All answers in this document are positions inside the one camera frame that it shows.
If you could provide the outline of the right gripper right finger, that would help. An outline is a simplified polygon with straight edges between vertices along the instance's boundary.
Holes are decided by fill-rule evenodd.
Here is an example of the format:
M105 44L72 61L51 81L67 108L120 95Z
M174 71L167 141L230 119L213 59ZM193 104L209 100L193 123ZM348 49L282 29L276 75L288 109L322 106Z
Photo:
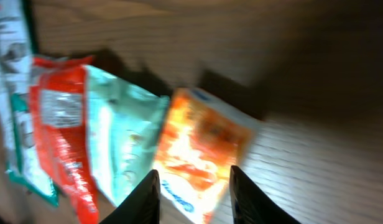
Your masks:
M273 202L238 166L230 168L229 191L234 224L300 224Z

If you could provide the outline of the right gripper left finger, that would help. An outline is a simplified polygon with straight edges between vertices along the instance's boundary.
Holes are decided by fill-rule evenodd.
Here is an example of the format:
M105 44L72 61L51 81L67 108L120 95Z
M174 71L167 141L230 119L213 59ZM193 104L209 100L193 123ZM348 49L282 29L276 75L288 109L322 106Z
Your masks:
M157 170L151 170L100 224L159 224L160 179Z

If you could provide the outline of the orange white small packet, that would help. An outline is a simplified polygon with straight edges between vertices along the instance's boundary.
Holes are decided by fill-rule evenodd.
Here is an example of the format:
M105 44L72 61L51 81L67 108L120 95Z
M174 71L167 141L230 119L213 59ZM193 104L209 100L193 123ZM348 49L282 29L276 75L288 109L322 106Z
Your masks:
M241 162L258 120L199 88L175 91L153 168L161 193L193 223L208 223Z

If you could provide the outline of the teal white snack packet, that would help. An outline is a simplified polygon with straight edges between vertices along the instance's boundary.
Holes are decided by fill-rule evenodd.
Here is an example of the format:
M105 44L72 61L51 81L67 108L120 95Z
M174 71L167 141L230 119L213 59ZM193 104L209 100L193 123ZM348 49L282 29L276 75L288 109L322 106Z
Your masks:
M117 207L151 170L170 98L91 65L86 71L90 172Z

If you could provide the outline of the red snack packet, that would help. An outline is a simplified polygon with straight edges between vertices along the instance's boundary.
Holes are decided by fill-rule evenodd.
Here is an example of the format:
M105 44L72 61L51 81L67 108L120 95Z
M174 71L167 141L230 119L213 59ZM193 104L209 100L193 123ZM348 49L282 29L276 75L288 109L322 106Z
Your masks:
M99 221L86 153L85 80L92 60L35 57L29 86L40 166L69 197L80 223Z

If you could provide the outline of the green white snack bag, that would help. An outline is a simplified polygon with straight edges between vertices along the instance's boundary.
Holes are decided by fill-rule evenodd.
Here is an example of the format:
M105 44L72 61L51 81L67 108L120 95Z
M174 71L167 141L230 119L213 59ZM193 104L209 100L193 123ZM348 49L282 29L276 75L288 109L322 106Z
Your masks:
M30 1L0 0L0 125L9 179L57 207L58 192L40 166L28 106L38 50Z

